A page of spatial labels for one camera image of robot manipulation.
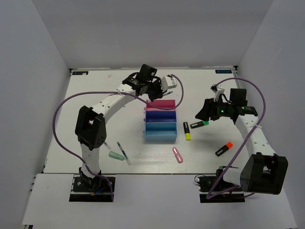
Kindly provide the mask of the green highlighter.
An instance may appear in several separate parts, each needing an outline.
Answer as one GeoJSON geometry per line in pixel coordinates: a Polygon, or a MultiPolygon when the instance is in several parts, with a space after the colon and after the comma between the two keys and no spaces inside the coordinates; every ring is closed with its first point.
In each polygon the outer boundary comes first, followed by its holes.
{"type": "Polygon", "coordinates": [[[207,126],[207,125],[209,125],[208,121],[207,122],[206,121],[199,121],[199,122],[190,124],[190,128],[191,129],[196,129],[196,128],[207,126]]]}

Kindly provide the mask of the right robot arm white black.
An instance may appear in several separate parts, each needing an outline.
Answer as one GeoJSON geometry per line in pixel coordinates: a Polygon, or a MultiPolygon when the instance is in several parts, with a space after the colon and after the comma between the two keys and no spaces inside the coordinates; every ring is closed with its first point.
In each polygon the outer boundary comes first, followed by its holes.
{"type": "Polygon", "coordinates": [[[222,100],[224,89],[212,86],[214,98],[205,99],[203,108],[195,116],[202,121],[216,121],[229,117],[243,138],[241,147],[247,149],[249,158],[241,168],[225,166],[217,175],[212,189],[227,190],[231,185],[243,192],[280,194],[285,180],[288,161],[269,145],[256,109],[248,106],[245,89],[231,89],[228,102],[222,100]]]}

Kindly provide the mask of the green pen refill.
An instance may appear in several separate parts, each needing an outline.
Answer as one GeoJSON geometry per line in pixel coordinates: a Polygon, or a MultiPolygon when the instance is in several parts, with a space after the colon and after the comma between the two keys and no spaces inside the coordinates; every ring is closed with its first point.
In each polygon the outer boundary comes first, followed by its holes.
{"type": "Polygon", "coordinates": [[[127,155],[126,155],[126,153],[125,153],[125,151],[124,151],[122,145],[121,145],[119,142],[117,142],[117,145],[118,145],[118,147],[120,148],[121,152],[123,153],[123,155],[124,155],[124,157],[125,157],[125,160],[126,160],[127,164],[130,166],[130,165],[131,165],[131,162],[130,162],[129,158],[127,157],[127,155]]]}

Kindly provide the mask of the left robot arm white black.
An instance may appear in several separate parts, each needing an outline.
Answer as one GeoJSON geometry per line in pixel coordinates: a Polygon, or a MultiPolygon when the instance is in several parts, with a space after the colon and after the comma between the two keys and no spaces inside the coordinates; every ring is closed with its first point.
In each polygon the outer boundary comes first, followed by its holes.
{"type": "Polygon", "coordinates": [[[110,118],[135,96],[147,94],[151,101],[162,98],[163,94],[176,86],[171,76],[156,76],[157,69],[143,64],[139,72],[125,78],[116,92],[111,93],[100,103],[92,106],[83,106],[79,110],[75,134],[81,146],[84,163],[79,173],[89,190],[100,187],[101,174],[99,166],[99,148],[106,140],[106,124],[110,118]]]}

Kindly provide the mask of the pink eraser capsule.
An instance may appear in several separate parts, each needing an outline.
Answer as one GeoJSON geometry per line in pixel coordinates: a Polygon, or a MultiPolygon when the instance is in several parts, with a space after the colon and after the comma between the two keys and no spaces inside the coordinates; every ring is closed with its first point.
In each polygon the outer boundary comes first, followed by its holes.
{"type": "Polygon", "coordinates": [[[178,151],[178,149],[176,147],[173,147],[172,151],[173,151],[173,154],[174,154],[178,164],[182,163],[183,162],[183,158],[182,158],[180,152],[178,151]]]}

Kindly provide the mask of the dark blue bin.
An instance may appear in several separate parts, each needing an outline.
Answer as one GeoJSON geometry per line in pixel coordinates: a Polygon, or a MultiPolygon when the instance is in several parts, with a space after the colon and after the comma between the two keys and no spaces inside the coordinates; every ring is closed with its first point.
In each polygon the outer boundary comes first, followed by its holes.
{"type": "Polygon", "coordinates": [[[147,111],[143,120],[146,123],[176,123],[177,117],[175,111],[147,111]]]}

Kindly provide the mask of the left corner label sticker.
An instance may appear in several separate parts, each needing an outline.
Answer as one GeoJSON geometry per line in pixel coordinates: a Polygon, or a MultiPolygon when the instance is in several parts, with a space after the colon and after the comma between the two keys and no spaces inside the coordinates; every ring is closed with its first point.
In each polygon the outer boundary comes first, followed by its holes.
{"type": "Polygon", "coordinates": [[[72,75],[88,75],[88,71],[73,71],[72,75]]]}

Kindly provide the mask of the green eraser capsule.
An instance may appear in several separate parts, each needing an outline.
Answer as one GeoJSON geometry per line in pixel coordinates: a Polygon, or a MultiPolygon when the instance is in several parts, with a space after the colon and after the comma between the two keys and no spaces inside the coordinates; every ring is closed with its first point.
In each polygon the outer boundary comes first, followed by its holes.
{"type": "Polygon", "coordinates": [[[110,151],[109,152],[109,157],[113,158],[113,159],[116,159],[116,160],[120,160],[120,161],[124,161],[125,160],[125,157],[114,152],[114,151],[110,151]]]}

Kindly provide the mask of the purple pen refill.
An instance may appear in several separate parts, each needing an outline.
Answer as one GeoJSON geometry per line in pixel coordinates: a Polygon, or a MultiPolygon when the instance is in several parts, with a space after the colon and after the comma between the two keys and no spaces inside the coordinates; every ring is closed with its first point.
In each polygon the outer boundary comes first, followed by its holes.
{"type": "Polygon", "coordinates": [[[111,147],[106,142],[104,142],[103,144],[108,150],[111,150],[111,147]]]}

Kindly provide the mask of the yellow highlighter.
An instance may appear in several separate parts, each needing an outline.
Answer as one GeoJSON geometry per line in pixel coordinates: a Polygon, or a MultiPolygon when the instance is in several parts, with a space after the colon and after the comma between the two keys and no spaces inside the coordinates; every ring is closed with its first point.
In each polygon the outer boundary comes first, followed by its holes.
{"type": "Polygon", "coordinates": [[[190,129],[189,129],[189,125],[187,122],[183,122],[183,129],[184,129],[185,139],[191,140],[190,129]]]}

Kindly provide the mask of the right corner label sticker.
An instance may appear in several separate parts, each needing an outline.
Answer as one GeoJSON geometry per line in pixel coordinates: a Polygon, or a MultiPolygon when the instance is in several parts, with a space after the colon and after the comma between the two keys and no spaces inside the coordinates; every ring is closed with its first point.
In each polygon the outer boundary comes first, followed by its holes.
{"type": "Polygon", "coordinates": [[[215,70],[216,74],[232,74],[232,70],[225,70],[225,69],[217,69],[215,70]]]}

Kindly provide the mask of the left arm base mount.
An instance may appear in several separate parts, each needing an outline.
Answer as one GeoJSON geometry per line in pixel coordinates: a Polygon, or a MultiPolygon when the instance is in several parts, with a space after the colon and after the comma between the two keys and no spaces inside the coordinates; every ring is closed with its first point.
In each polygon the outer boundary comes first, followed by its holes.
{"type": "Polygon", "coordinates": [[[97,180],[92,187],[80,176],[72,180],[70,202],[113,202],[111,189],[105,179],[97,180]]]}

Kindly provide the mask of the light blue bin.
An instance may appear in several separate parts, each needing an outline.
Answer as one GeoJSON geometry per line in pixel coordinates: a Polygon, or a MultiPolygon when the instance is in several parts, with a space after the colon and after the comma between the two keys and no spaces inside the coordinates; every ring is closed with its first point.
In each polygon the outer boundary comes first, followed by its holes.
{"type": "Polygon", "coordinates": [[[177,123],[146,122],[143,133],[147,142],[174,143],[177,139],[177,123]]]}

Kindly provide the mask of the pink bin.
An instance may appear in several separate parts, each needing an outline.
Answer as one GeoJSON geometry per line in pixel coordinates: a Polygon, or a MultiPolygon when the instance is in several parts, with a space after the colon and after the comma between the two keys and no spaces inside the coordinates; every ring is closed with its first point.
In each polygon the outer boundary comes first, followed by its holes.
{"type": "Polygon", "coordinates": [[[150,105],[144,107],[145,111],[175,111],[176,102],[173,99],[159,99],[148,103],[150,105]]]}

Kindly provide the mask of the orange highlighter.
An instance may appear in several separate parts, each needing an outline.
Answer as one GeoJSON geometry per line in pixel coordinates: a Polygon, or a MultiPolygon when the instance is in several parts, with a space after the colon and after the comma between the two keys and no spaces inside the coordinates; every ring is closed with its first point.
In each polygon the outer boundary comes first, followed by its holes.
{"type": "Polygon", "coordinates": [[[226,151],[228,151],[229,149],[231,149],[233,147],[233,143],[232,142],[228,142],[227,144],[225,144],[223,147],[221,147],[220,149],[218,149],[215,152],[215,155],[217,157],[221,156],[222,154],[224,154],[226,151]]]}

